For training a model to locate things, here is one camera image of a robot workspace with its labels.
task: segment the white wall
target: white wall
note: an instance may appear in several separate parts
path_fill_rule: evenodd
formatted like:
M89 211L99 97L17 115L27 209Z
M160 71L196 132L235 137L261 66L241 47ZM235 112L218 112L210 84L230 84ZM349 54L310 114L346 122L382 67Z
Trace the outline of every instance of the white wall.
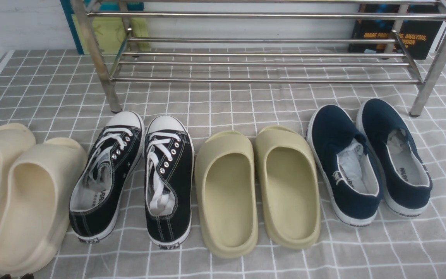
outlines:
M286 5L272 3L146 3L146 8L149 10L187 11L357 11L357 5L317 3ZM149 32L151 36L159 37L349 38L353 25L354 21L321 19L304 21L150 19ZM0 0L0 50L71 49L74 47L75 44L59 0ZM190 47L204 48L209 45L192 45Z

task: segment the rack leg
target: rack leg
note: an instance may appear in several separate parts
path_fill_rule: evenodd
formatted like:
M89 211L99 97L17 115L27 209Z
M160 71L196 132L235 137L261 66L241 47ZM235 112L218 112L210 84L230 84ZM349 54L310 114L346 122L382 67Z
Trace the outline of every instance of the rack leg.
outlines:
M75 11L75 15L77 16L80 30L82 31L82 36L87 42L87 48L91 54L94 66L96 67L99 80L101 81L101 85L103 86L103 90L106 94L106 99L108 99L108 103L110 104L110 109L113 113L119 113L122 111L122 106L120 106L117 93L115 92L115 85L110 79L108 67L106 67L106 63L104 62L101 49L99 48L99 43L96 39L96 34L94 34L94 28L92 27L92 23L87 16L87 12L85 11L84 1L70 1L73 10Z
M446 64L446 35L441 42L441 46L433 59L428 74L424 79L423 83L418 86L419 93L417 94L416 100L412 105L409 115L412 117L418 117L421 115L428 98L430 97L435 84L437 83L438 77L443 71Z

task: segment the black canvas sneaker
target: black canvas sneaker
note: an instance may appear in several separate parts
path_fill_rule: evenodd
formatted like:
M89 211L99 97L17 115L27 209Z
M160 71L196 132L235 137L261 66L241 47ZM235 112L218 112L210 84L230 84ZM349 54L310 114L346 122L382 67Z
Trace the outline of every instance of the black canvas sneaker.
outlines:
M190 232L194 147L185 127L168 115L151 122L145 147L149 237L161 249L175 249Z
M97 243L115 228L120 197L144 151L144 123L118 113L94 143L70 200L70 224L81 242Z

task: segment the metal bar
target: metal bar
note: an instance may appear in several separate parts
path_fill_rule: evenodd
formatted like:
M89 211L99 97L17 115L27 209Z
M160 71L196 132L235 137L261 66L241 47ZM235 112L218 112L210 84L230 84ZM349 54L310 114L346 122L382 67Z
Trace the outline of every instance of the metal bar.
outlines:
M124 52L124 56L187 56L187 57L309 57L309 58L402 58L403 53L183 53Z
M120 7L120 11L122 11L122 12L128 12L129 11L129 7L127 6L127 2L119 2L118 6ZM132 18L131 17L122 17L122 23L124 24L125 38L127 38L129 33L133 34ZM137 47L137 44L131 44L131 45L129 45L129 48L130 48L131 51L138 51L139 50L139 48Z
M446 35L444 39L441 41L441 46L433 59L433 62L428 70L428 74L426 75L423 83L419 85L419 93L417 94L416 100L412 105L412 108L409 112L409 115L412 117L420 116L424 105L428 101L430 97L433 87L437 83L438 77L441 74L441 71L445 67L446 64Z
M122 58L122 53L125 51L125 49L127 48L128 41L129 41L129 37L131 35L131 31L129 31L129 33L126 34L126 38L124 40L124 42L122 43L122 46L120 46L120 49L118 50L118 54L117 57L115 58L115 62L113 62L113 65L111 66L111 70L110 70L110 76L117 76L119 71L122 70L122 65L123 63L120 63L120 59Z
M354 79L354 78L286 78L286 79L239 79L239 78L172 78L172 77L131 77L113 78L121 83L346 83L346 84L419 84L415 79Z
M398 7L398 13L399 14L407 14L407 10L408 9L409 9L409 5L407 5L407 4L400 5ZM404 21L400 20L400 19L398 21L395 21L393 23L393 26L391 27L392 30L395 31L395 33L400 32L400 29L402 28L402 23L404 23ZM393 43L386 44L386 46L384 47L384 52L385 53L392 53L394 46L395 45Z
M442 14L446 14L446 0L439 0L438 10Z
M402 39L400 39L400 36L398 35L398 32L395 30L391 31L391 35L397 39L398 46L400 46L400 49L402 49L402 53L405 54L405 56L402 58L403 62L406 62L410 65L409 67L409 74L411 78L417 79L418 81L423 82L423 78L421 77L421 73L419 72L419 69L417 68L416 62L414 62L414 59L412 59L409 51L405 47L404 42L402 42Z
M207 39L207 38L131 38L136 43L206 43L206 44L389 44L395 39Z
M82 36L85 42L87 43L87 48L89 50L89 53L91 54L94 66L96 67L99 80L101 81L101 85L103 86L103 90L106 94L106 99L108 99L108 103L110 104L110 109L114 113L120 112L122 111L122 107L120 106L117 93L115 92L115 86L113 85L113 82L110 80L110 75L108 74L108 67L106 67L106 63L104 62L104 58L101 53L101 49L99 48L99 44L96 38L96 34L94 33L94 29L92 27L92 23L90 21L90 18L87 17L84 1L83 0L70 0L70 1L73 10L75 11L78 23L80 25L80 30L82 30Z
M130 0L113 0L129 2ZM354 4L388 4L388 5L435 5L438 0L144 0L144 2L181 2L181 3L354 3Z
M158 62L125 61L120 65L176 65L192 67L410 67L409 62L321 62L321 63L270 63L270 62Z
M88 16L102 17L178 17L178 18L261 18L261 19L382 19L396 21L407 19L410 21L446 21L446 14L378 14L378 13L353 13L353 14L284 14L284 13L244 13L244 12L174 12L174 11L94 11Z

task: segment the shoelace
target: shoelace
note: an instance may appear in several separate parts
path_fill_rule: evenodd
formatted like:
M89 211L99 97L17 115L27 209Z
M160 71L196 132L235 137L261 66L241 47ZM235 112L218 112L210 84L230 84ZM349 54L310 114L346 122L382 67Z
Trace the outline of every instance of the shoelace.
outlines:
M156 139L156 136L164 136L164 137L168 137L168 138L164 138L164 139ZM158 164L159 164L159 159L156 156L156 154L153 151L150 151L152 147L156 147L157 149L159 149L165 156L166 159L168 160L168 162L173 161L173 156L177 153L176 150L168 150L168 148L166 148L166 144L170 143L170 141L172 141L172 138L174 138L177 141L181 141L180 137L176 134L170 134L170 133L153 133L151 134L149 140L151 140L152 138L154 138L153 141L151 141L149 143L149 145L147 146L146 150L149 150L149 153L147 154L147 182L149 182L149 176L151 174L152 169L156 169ZM164 162L165 167L168 167L170 165L170 163L168 162ZM160 172L164 173L165 169L161 168ZM161 181L161 177L159 176L159 174L154 171L154 175L152 177L153 179L153 189L154 189L154 195L152 200L149 203L149 209L151 211L151 214L153 215L166 215L166 214L170 214L173 210L173 207L175 206L175 201L170 200L170 194L163 194L163 191L165 189L165 184L163 184L163 182Z
M338 154L338 164L343 169L345 176L353 181L360 181L362 169L360 164L363 153L363 146L356 140Z
M120 146L119 150L124 150L125 146L127 146L128 143L125 142L120 137L120 135L122 133L127 133L129 136L133 136L133 133L129 129L126 129L126 128L108 128L104 131L104 136L94 146L94 148L96 148L96 151L92 154L91 158L95 158L95 159L94 159L94 163L92 163L89 167L89 174L88 174L89 181L92 181L96 184L101 185L101 182L94 179L94 169L96 169L98 167L99 161L104 157L104 155L110 152L110 149L106 148L104 150L101 150L100 147L101 147L101 145L103 145L103 143L106 140L113 138L118 141L118 144ZM118 153L113 154L113 159L116 159L116 156L117 156L116 154L118 154Z

